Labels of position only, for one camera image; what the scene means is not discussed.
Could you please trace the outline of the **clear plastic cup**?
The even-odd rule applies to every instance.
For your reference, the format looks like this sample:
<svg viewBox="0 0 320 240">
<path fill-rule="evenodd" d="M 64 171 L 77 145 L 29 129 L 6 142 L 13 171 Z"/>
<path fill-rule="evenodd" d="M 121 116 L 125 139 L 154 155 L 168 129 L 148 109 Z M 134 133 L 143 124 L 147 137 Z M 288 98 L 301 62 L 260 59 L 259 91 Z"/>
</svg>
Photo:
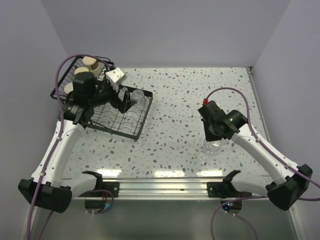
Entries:
<svg viewBox="0 0 320 240">
<path fill-rule="evenodd" d="M 214 141 L 207 141 L 206 139 L 204 139 L 199 159 L 202 161 L 210 160 L 216 154 L 218 154 L 223 146 L 227 143 L 228 142 L 225 139 Z"/>
<path fill-rule="evenodd" d="M 131 94 L 130 94 L 130 97 L 132 100 L 135 100 L 136 101 L 136 104 L 137 105 L 140 105 L 140 106 L 144 106 L 145 103 L 146 103 L 146 96 L 144 94 L 144 91 L 141 90 L 141 89 L 136 89 L 134 90 Z"/>
</svg>

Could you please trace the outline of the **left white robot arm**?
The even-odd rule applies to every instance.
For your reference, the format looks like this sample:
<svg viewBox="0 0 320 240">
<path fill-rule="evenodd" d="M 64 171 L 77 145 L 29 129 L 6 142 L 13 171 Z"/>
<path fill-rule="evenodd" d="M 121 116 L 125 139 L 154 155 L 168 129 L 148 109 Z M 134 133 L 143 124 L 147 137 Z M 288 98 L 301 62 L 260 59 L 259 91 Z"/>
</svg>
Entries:
<svg viewBox="0 0 320 240">
<path fill-rule="evenodd" d="M 119 91 L 127 75 L 116 68 L 105 73 L 103 80 L 97 80 L 91 72 L 80 72 L 72 81 L 72 90 L 64 104 L 60 104 L 60 118 L 50 145 L 30 179 L 21 179 L 18 190 L 30 206 L 63 213 L 72 199 L 89 192 L 92 196 L 103 193 L 103 177 L 100 173 L 84 171 L 78 180 L 63 185 L 63 174 L 75 143 L 85 131 L 94 109 L 111 104 L 122 114 L 126 113 L 136 100 L 129 92 L 119 98 Z"/>
</svg>

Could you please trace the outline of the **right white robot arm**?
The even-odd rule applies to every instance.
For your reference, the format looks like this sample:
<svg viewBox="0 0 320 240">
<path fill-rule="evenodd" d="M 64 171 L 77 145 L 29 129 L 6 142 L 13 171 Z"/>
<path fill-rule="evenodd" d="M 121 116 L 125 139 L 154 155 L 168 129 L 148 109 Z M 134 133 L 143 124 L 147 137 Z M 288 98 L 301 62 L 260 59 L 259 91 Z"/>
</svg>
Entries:
<svg viewBox="0 0 320 240">
<path fill-rule="evenodd" d="M 298 165 L 276 150 L 238 110 L 225 113 L 213 101 L 204 99 L 198 109 L 208 142 L 230 140 L 254 158 L 271 177 L 272 182 L 233 170 L 222 180 L 220 197 L 234 197 L 241 192 L 267 197 L 276 207 L 287 211 L 308 189 L 313 170 Z"/>
</svg>

